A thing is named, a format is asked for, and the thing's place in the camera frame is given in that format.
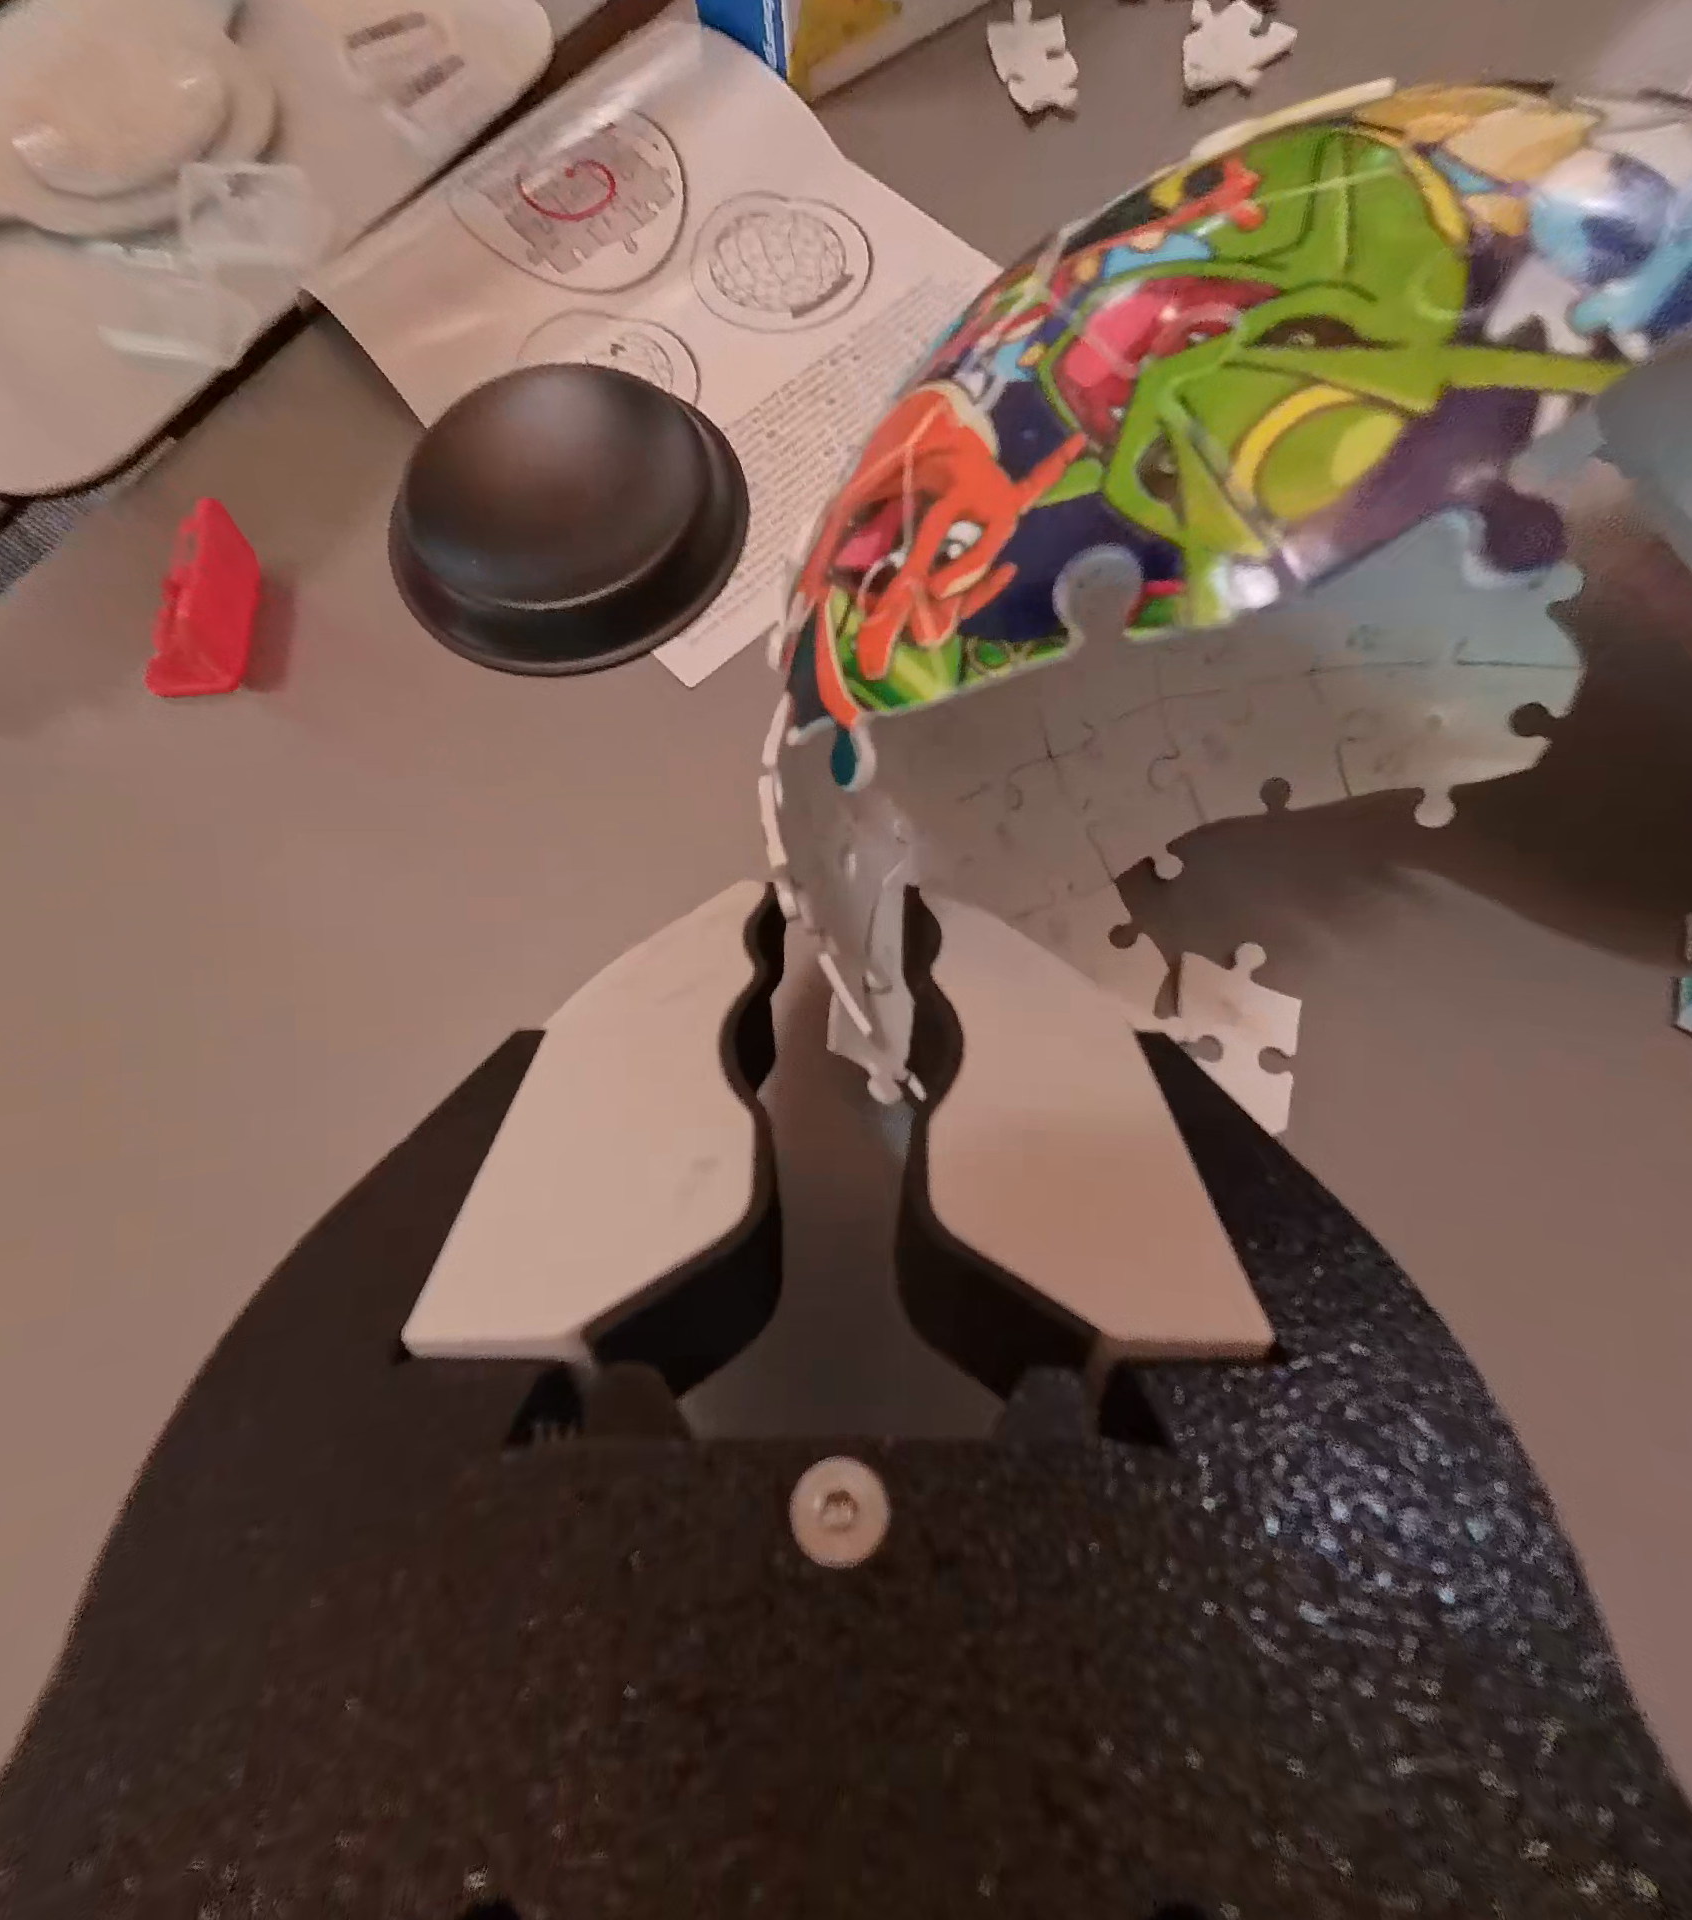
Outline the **white folded instruction leaflet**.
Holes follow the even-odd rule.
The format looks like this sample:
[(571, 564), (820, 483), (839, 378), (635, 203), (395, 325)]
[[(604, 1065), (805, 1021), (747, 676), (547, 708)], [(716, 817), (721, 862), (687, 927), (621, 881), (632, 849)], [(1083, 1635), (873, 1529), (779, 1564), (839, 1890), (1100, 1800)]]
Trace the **white folded instruction leaflet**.
[(657, 650), (696, 688), (763, 648), (821, 507), (991, 273), (760, 59), (664, 11), (303, 290), (424, 423), (553, 366), (635, 376), (714, 422), (747, 534), (712, 609)]

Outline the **partly built puzzle ball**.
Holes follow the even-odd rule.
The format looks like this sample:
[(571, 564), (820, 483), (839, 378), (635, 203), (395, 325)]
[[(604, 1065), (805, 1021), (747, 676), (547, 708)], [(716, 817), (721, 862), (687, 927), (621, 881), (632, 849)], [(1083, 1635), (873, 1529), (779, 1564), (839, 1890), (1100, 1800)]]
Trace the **partly built puzzle ball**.
[(1214, 822), (1456, 792), (1583, 666), (1559, 491), (1692, 333), (1692, 102), (1375, 82), (1061, 225), (930, 348), (772, 636), (768, 870), (828, 1044), (913, 1098), (907, 889), (1073, 966)]

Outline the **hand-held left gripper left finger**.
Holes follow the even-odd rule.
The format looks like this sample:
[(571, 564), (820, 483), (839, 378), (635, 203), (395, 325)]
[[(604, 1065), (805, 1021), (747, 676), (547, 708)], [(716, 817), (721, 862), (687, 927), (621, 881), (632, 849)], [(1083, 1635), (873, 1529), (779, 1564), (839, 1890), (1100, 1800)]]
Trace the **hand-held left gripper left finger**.
[(774, 889), (742, 879), (552, 1013), (404, 1319), (410, 1358), (642, 1365), (683, 1395), (766, 1330), (783, 961)]

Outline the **small red plastic block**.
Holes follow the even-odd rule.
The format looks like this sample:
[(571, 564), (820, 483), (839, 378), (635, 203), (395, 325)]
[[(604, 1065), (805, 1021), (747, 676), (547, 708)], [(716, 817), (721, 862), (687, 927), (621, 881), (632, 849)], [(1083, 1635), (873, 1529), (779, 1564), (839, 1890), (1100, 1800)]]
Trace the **small red plastic block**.
[(199, 498), (177, 527), (162, 579), (145, 691), (159, 700), (233, 694), (248, 678), (259, 599), (252, 542), (222, 499)]

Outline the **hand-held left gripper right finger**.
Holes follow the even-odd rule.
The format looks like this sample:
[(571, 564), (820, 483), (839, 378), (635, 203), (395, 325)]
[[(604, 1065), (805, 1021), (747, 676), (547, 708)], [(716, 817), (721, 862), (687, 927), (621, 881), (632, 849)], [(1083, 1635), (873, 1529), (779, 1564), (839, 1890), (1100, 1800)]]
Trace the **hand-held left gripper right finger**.
[(896, 1280), (921, 1342), (1001, 1403), (1045, 1375), (1104, 1406), (1135, 1369), (1267, 1361), (1267, 1310), (1121, 1000), (913, 885), (904, 978)]

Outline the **small clear plastic case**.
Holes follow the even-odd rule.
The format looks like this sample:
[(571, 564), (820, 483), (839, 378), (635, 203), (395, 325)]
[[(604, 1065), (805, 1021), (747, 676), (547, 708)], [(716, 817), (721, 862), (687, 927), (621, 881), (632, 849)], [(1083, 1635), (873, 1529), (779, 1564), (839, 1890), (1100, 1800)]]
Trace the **small clear plastic case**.
[(125, 255), (90, 293), (94, 330), (125, 358), (207, 372), (232, 368), (261, 330), (238, 291), (183, 262)]
[(187, 162), (176, 212), (180, 247), (207, 266), (295, 271), (321, 257), (329, 232), (323, 201), (294, 162)]

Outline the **blue puzzle box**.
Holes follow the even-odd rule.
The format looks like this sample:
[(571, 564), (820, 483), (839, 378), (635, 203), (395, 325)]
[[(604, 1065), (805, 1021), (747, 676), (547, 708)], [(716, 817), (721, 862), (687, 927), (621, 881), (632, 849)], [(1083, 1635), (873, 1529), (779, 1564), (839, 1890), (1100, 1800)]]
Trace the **blue puzzle box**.
[(816, 103), (987, 1), (693, 1), (700, 28), (746, 49)]

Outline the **round white disc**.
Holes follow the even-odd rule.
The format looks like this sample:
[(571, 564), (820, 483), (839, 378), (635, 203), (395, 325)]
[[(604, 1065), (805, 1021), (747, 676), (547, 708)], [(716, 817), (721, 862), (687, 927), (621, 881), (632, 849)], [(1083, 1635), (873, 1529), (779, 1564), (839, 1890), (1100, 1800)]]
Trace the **round white disc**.
[(193, 163), (259, 160), (279, 98), (238, 3), (26, 3), (0, 20), (0, 228), (121, 238)]

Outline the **black round ball stand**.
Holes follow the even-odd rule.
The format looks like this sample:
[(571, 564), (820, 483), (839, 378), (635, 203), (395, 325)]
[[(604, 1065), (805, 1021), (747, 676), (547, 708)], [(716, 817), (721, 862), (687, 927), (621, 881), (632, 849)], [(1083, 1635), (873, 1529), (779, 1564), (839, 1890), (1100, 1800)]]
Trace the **black round ball stand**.
[(385, 559), (450, 654), (575, 678), (683, 636), (736, 575), (747, 527), (737, 454), (698, 406), (630, 372), (540, 363), (421, 429)]

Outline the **white plastic tray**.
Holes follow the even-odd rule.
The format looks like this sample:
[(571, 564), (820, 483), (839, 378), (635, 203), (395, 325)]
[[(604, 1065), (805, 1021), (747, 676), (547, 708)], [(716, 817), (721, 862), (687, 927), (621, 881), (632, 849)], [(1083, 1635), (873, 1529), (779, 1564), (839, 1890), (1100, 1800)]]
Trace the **white plastic tray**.
[(107, 348), (91, 293), (114, 262), (162, 257), (212, 276), (253, 305), (263, 332), (333, 254), (503, 117), (553, 49), (545, 3), (125, 3), (238, 6), (236, 40), (279, 98), (275, 136), (257, 162), (306, 169), (327, 213), (327, 240), (319, 257), (291, 270), (196, 259), (180, 247), (177, 213), (121, 238), (0, 228), (2, 495), (58, 494), (103, 476), (229, 370)]

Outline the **white loose puzzle piece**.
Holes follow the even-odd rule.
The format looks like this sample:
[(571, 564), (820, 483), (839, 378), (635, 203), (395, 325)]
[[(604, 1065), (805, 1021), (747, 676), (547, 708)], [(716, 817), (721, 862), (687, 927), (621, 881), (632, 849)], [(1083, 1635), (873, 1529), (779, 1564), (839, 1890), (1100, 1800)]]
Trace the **white loose puzzle piece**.
[(1189, 1), (1179, 40), (1179, 77), (1187, 102), (1220, 92), (1251, 95), (1267, 68), (1286, 59), (1297, 28), (1251, 1)]
[(1266, 961), (1266, 948), (1256, 942), (1241, 942), (1224, 961), (1182, 953), (1161, 1029), (1192, 1052), (1194, 1064), (1241, 1114), (1278, 1139), (1290, 1126), (1304, 1004), (1261, 982)]
[(1072, 116), (1077, 107), (1077, 59), (1059, 11), (1034, 1), (1010, 1), (1008, 13), (986, 23), (993, 74), (1012, 107), (1027, 121)]

